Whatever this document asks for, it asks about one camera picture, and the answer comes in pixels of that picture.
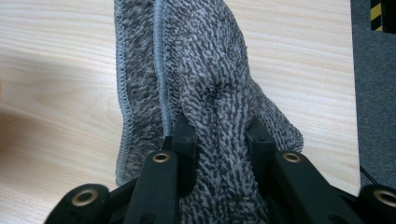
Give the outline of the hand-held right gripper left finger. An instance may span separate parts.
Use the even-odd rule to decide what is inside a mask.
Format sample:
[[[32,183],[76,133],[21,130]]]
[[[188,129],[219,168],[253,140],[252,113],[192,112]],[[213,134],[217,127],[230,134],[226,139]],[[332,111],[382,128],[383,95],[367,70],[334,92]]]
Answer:
[[[198,149],[195,130],[184,114],[177,116],[173,134],[163,140],[163,149],[177,155],[178,196],[188,196],[196,183]]]

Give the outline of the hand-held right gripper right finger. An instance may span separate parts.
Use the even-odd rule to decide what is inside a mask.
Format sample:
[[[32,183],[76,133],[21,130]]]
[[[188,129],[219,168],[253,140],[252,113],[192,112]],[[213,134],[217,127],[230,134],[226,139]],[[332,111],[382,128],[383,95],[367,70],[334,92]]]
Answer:
[[[276,141],[267,128],[254,118],[247,128],[248,155],[261,196],[269,194],[270,168],[277,151]]]

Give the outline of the grey speckled cloth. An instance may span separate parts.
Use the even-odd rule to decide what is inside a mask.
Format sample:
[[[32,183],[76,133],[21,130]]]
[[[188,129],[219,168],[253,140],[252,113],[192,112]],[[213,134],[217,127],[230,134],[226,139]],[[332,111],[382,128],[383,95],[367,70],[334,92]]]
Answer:
[[[184,114],[198,136],[192,192],[182,224],[268,224],[248,156],[258,119],[281,150],[304,139],[254,82],[247,48],[224,0],[114,0],[117,82],[123,130],[116,182],[136,178]]]

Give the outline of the black yellow striped stand base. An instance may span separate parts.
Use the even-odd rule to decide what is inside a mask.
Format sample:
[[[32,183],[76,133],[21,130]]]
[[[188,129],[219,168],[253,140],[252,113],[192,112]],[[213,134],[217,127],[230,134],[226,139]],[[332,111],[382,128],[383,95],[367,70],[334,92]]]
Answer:
[[[396,0],[371,0],[371,29],[396,34]]]

